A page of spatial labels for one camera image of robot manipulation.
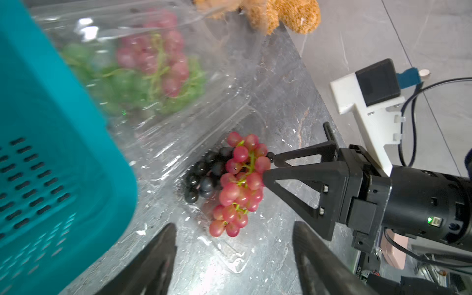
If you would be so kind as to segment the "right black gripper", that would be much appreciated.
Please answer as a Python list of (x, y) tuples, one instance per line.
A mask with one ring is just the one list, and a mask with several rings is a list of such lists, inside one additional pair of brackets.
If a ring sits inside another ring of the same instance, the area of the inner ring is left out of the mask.
[[(329, 122), (323, 129), (328, 141), (276, 154), (277, 168), (263, 173), (265, 187), (321, 238), (333, 239), (342, 209), (339, 221), (353, 231), (352, 247), (365, 253), (384, 229), (472, 250), (470, 179), (397, 165), (386, 175), (363, 147), (339, 149)], [(288, 163), (311, 156), (321, 163)]]

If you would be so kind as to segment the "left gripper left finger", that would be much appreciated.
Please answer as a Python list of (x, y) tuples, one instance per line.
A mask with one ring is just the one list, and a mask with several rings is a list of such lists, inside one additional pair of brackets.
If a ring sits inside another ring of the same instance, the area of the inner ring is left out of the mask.
[(177, 255), (177, 228), (169, 223), (98, 295), (165, 295)]

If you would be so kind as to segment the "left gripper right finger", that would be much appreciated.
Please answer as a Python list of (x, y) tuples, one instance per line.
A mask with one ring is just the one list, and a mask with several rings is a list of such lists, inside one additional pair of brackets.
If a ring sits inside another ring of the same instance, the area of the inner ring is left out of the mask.
[(374, 295), (304, 222), (293, 226), (292, 245), (304, 295)]

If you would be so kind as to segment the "red grape bunch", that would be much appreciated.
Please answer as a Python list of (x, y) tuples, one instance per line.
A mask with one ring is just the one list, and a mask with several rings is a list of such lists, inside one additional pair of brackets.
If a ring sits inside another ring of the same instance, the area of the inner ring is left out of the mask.
[(218, 204), (213, 209), (209, 233), (234, 238), (248, 225), (249, 214), (256, 212), (263, 200), (262, 175), (270, 170), (274, 155), (255, 134), (232, 132), (226, 142), (224, 147), (234, 150), (226, 164), (228, 173), (222, 177), (222, 190), (217, 192)]
[(191, 75), (185, 40), (176, 29), (178, 17), (166, 9), (150, 9), (144, 18), (144, 23), (134, 28), (146, 32), (118, 42), (115, 58), (120, 74), (126, 80), (132, 79), (133, 90), (147, 100), (158, 96), (178, 98)]

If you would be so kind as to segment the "teal plastic basket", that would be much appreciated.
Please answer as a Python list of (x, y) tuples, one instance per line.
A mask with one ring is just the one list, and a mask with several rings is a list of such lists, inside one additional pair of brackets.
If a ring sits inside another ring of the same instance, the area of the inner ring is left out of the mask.
[(124, 233), (132, 169), (20, 1), (1, 2), (1, 293), (57, 295)]

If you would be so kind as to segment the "clear clamshell container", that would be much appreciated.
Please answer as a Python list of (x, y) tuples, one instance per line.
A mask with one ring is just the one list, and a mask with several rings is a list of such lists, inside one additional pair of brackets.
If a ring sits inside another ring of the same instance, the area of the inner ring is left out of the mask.
[(288, 257), (288, 221), (262, 174), (275, 151), (275, 121), (255, 106), (220, 108), (137, 136), (143, 171), (136, 233), (150, 237), (172, 214), (179, 238), (235, 274), (260, 277)]
[(197, 162), (247, 104), (263, 35), (238, 1), (27, 1), (152, 181)]

